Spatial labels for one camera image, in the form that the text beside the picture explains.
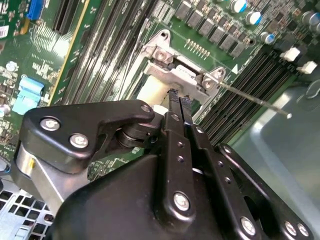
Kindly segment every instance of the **label sticker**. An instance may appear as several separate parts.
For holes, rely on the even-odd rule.
[[[0,26],[0,39],[3,39],[6,36],[8,36],[8,32],[9,32],[9,25]]]

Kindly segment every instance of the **capacitor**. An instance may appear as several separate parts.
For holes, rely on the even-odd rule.
[[[3,118],[5,115],[10,113],[11,109],[7,104],[0,106],[0,118]]]
[[[247,0],[233,0],[230,3],[230,10],[234,14],[242,13],[246,10]]]
[[[245,16],[245,22],[248,25],[258,25],[262,20],[262,15],[258,11],[251,11]]]
[[[320,23],[320,13],[307,11],[302,15],[302,22],[305,25],[314,26]]]
[[[320,23],[310,26],[310,30],[316,34],[320,34]]]
[[[261,33],[260,39],[263,43],[271,45],[275,42],[276,36],[272,33],[263,32]]]

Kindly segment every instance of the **motherboard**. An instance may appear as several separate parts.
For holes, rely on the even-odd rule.
[[[0,155],[11,160],[36,107],[193,100],[211,143],[265,109],[208,81],[274,101],[319,62],[315,0],[0,0]],[[93,163],[96,179],[143,153]]]

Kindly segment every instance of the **blue connector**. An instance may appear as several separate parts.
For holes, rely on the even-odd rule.
[[[30,20],[37,20],[40,18],[42,8],[45,0],[31,0],[29,12],[26,17]]]
[[[29,77],[24,77],[19,83],[19,94],[12,111],[24,115],[27,111],[35,109],[40,100],[45,85]]]

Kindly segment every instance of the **silver screw head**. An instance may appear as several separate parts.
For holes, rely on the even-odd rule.
[[[298,223],[298,229],[300,230],[300,232],[302,233],[303,236],[309,237],[309,233],[308,233],[307,229],[301,223]]]
[[[228,154],[231,154],[231,150],[228,147],[224,146],[223,148]]]
[[[241,224],[243,229],[246,231],[247,234],[254,236],[256,235],[256,229],[253,223],[246,217],[241,218]]]
[[[178,115],[176,115],[176,114],[172,114],[171,117],[172,117],[174,120],[176,120],[176,121],[179,121],[179,120],[180,120],[179,117],[178,117]]]
[[[204,133],[205,133],[199,126],[196,127],[196,130],[197,130],[199,133],[201,133],[201,134],[204,134]]]
[[[72,146],[78,149],[84,149],[89,145],[88,138],[83,134],[74,134],[70,137],[70,143]]]
[[[177,192],[174,194],[173,200],[176,207],[181,211],[187,211],[190,208],[190,203],[188,198],[180,192]]]
[[[60,128],[60,123],[53,118],[45,118],[40,122],[40,126],[47,131],[57,131]]]
[[[146,105],[141,105],[141,109],[146,113],[150,113],[150,109]]]
[[[286,230],[292,235],[292,236],[297,236],[297,231],[295,230],[294,226],[288,221],[284,222]]]

